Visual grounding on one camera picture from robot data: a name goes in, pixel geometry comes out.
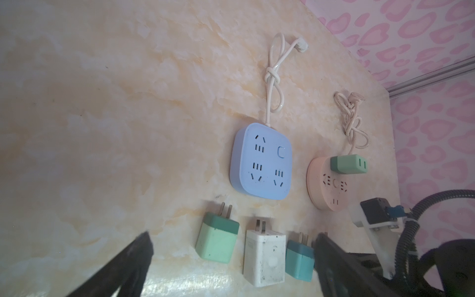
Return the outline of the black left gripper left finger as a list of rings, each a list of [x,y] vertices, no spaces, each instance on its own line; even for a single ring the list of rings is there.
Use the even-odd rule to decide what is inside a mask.
[[[141,233],[85,283],[69,293],[71,297],[139,297],[152,262],[149,233]]]

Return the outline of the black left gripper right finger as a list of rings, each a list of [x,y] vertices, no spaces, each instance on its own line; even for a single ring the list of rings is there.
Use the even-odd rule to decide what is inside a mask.
[[[326,234],[314,242],[315,270],[325,297],[392,297],[393,291]]]

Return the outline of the teal plug adapter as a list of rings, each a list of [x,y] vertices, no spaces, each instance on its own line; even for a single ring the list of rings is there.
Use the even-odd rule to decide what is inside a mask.
[[[293,278],[305,282],[312,281],[315,256],[308,245],[308,235],[299,234],[297,241],[289,240],[286,249],[285,272]]]

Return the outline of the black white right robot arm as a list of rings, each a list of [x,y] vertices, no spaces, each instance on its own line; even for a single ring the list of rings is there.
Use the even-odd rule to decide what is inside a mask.
[[[401,192],[403,231],[395,248],[392,282],[405,295],[441,295],[442,281],[432,267],[418,272],[418,262],[431,249],[453,240],[475,237],[475,189],[407,189]]]

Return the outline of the white plug adapter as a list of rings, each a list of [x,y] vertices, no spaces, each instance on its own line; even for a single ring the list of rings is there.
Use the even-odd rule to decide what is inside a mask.
[[[243,276],[257,288],[285,281],[286,235],[267,228],[266,221],[246,231]]]

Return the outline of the light green plug adapter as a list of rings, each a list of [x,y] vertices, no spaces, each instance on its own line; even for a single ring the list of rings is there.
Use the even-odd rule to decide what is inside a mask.
[[[228,264],[231,261],[237,241],[240,224],[231,220],[232,205],[220,205],[219,213],[206,212],[202,221],[195,250],[200,258]]]

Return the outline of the pink round power strip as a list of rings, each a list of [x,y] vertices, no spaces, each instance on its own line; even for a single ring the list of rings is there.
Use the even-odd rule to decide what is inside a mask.
[[[306,185],[316,208],[339,212],[355,200],[357,185],[353,175],[332,171],[330,161],[330,157],[314,158],[308,166]]]

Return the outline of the blue square power strip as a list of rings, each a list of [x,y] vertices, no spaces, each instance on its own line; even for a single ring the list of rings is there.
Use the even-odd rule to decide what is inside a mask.
[[[230,181],[238,192],[283,200],[290,192],[291,176],[292,146],[285,135],[261,123],[236,133]]]

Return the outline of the right aluminium corner post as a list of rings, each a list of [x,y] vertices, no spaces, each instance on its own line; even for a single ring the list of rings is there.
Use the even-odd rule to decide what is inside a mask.
[[[412,80],[407,80],[401,84],[394,85],[387,89],[389,98],[395,98],[419,89],[430,87],[434,84],[455,79],[461,75],[473,73],[475,71],[475,57],[471,57],[451,64],[436,71],[421,75]]]

